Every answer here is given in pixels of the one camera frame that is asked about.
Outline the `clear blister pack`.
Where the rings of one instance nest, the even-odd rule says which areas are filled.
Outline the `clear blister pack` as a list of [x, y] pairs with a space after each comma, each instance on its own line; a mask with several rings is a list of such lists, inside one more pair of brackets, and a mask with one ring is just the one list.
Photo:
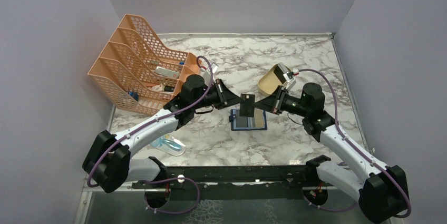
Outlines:
[[156, 140], [152, 141], [150, 145], [155, 149], [175, 157], [183, 155], [187, 148], [186, 145], [180, 140], [170, 136], [169, 134], [157, 138]]

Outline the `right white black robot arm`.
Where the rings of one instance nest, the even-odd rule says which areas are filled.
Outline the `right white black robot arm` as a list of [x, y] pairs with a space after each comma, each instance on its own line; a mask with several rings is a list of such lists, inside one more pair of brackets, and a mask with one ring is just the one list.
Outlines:
[[329, 183], [356, 200], [364, 216], [381, 223], [401, 212], [410, 212], [406, 174], [378, 160], [349, 137], [324, 109], [325, 95], [320, 85], [307, 83], [300, 98], [289, 95], [283, 86], [254, 103], [254, 107], [281, 114], [302, 116], [305, 131], [337, 154], [348, 166], [341, 168], [327, 157], [306, 163], [305, 181], [313, 186]]

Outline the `white grey eraser box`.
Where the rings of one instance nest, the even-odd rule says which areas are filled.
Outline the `white grey eraser box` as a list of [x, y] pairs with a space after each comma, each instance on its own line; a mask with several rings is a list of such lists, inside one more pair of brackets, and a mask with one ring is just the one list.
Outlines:
[[154, 72], [158, 75], [164, 76], [164, 77], [170, 77], [173, 79], [177, 79], [180, 75], [180, 72], [166, 69], [164, 67], [157, 66]]

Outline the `small black item in organizer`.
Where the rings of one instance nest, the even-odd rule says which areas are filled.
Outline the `small black item in organizer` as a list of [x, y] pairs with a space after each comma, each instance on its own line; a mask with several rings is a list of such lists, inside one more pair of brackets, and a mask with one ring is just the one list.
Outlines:
[[164, 90], [165, 92], [174, 92], [174, 89], [175, 89], [175, 87], [173, 87], [173, 86], [168, 86], [168, 85], [165, 85], [165, 86], [163, 87], [163, 90]]

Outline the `black credit card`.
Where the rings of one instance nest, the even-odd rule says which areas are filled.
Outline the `black credit card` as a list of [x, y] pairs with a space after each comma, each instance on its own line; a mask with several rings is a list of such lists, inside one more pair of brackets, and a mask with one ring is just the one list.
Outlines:
[[253, 118], [255, 115], [255, 95], [254, 94], [241, 94], [241, 103], [239, 108], [240, 116]]

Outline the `dark blue card holder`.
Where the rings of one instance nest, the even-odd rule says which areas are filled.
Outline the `dark blue card holder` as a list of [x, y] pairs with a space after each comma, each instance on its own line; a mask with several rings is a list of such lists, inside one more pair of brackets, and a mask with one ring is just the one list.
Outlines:
[[231, 109], [229, 116], [230, 127], [232, 131], [263, 131], [256, 130], [252, 127], [252, 118], [240, 116], [239, 109]]

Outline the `stack of credit cards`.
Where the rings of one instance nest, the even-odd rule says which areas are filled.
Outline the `stack of credit cards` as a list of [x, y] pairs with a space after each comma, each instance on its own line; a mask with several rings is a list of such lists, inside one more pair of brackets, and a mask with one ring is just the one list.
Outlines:
[[284, 77], [283, 74], [291, 71], [288, 67], [285, 66], [284, 63], [278, 63], [274, 67], [274, 75], [278, 78], [281, 84], [284, 83]]

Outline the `gold credit card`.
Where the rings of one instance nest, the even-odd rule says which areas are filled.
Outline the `gold credit card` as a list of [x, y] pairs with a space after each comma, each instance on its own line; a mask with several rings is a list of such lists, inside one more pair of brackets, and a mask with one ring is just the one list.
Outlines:
[[265, 111], [260, 109], [254, 110], [254, 117], [252, 118], [252, 127], [256, 130], [264, 130], [266, 128]]

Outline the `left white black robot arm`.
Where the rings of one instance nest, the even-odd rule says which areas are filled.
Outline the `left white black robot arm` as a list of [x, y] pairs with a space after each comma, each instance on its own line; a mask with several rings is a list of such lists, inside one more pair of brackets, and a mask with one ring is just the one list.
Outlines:
[[189, 123], [197, 109], [211, 106], [217, 110], [242, 103], [242, 98], [230, 91], [221, 79], [205, 84], [203, 77], [191, 75], [180, 92], [155, 115], [136, 126], [118, 132], [100, 132], [88, 151], [82, 169], [88, 174], [87, 185], [104, 192], [115, 191], [130, 180], [142, 180], [132, 171], [132, 157], [159, 137], [174, 132]]

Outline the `beige oval tray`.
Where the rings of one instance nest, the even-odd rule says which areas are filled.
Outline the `beige oval tray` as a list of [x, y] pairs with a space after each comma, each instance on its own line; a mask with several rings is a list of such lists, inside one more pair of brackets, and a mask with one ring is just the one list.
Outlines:
[[274, 75], [275, 65], [258, 81], [258, 91], [264, 97], [273, 94], [278, 86], [283, 86]]

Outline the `orange plastic file organizer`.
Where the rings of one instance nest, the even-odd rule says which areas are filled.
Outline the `orange plastic file organizer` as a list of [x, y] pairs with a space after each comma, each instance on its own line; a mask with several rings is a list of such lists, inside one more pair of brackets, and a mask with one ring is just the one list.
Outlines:
[[[157, 66], [180, 75], [158, 75]], [[193, 53], [168, 48], [144, 17], [125, 14], [88, 76], [118, 109], [154, 115], [180, 92], [189, 75], [200, 73], [201, 66]], [[165, 85], [175, 87], [174, 92], [165, 92]], [[137, 92], [139, 100], [129, 91]]]

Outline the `black mounting rail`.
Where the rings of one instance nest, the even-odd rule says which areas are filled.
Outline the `black mounting rail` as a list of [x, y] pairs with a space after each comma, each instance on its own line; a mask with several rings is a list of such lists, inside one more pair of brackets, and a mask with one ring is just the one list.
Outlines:
[[304, 191], [328, 186], [305, 165], [170, 166], [161, 177], [169, 181], [138, 181], [132, 188], [152, 198], [193, 201], [302, 199]]

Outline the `blue item in organizer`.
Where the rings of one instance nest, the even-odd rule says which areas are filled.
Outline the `blue item in organizer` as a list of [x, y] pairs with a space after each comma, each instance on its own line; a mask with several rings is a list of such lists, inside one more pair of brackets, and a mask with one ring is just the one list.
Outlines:
[[136, 101], [139, 100], [139, 95], [138, 95], [137, 92], [129, 91], [129, 92], [128, 92], [128, 95], [129, 95], [130, 97], [132, 97], [133, 99], [135, 99]]

